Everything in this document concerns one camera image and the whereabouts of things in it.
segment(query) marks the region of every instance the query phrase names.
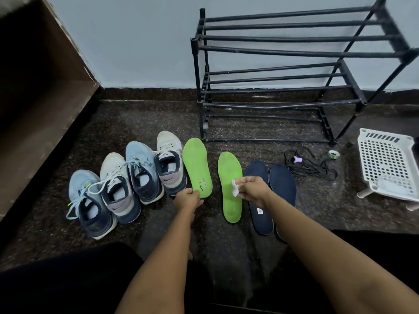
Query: person's left hand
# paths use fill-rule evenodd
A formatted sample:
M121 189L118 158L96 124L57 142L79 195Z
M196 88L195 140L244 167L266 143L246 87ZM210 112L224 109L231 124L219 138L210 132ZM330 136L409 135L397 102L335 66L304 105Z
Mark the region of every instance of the person's left hand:
M176 211L178 213L182 210L190 212L192 214L192 220L195 209L203 203L204 200L199 198L199 191L193 191L191 188L186 188L177 193L174 201Z

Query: purple spool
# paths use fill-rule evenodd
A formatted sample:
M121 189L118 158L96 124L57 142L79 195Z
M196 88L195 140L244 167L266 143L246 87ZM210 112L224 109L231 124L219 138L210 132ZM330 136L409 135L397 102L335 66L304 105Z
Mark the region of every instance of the purple spool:
M292 162L293 163L301 163L302 162L302 158L301 157L293 157L292 158Z

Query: basket leg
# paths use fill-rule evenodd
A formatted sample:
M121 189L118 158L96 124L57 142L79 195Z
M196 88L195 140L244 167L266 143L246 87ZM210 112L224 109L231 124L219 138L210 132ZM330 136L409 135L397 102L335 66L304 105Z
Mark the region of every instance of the basket leg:
M364 198L365 196L368 196L370 194L374 193L372 190L370 190L369 188L366 188L364 190L361 190L360 192L357 193L357 196L359 198Z
M410 211L416 211L417 209L419 209L419 203L408 201L406 203L406 208Z

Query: white plastic stool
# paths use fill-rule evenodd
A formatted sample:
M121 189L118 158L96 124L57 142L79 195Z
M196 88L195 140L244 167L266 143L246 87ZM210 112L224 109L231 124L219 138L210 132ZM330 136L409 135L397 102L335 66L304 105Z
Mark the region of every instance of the white plastic stool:
M357 196L378 193L407 200L410 211L419 209L419 169L412 153L413 138L364 128L359 131L359 157L368 188Z

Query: white sneaker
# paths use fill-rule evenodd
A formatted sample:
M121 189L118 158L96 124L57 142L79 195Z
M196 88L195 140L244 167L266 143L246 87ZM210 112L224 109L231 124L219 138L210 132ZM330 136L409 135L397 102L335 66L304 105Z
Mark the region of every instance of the white sneaker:
M141 206L132 192L123 156L118 153L109 153L102 163L100 178L100 182L89 187L89 192L102 195L106 207L113 212L119 223L128 224L137 219ZM102 184L101 189L92 193L92 186L98 184Z
M173 133L161 131L157 136L154 164L167 194L176 195L186 188L181 140Z

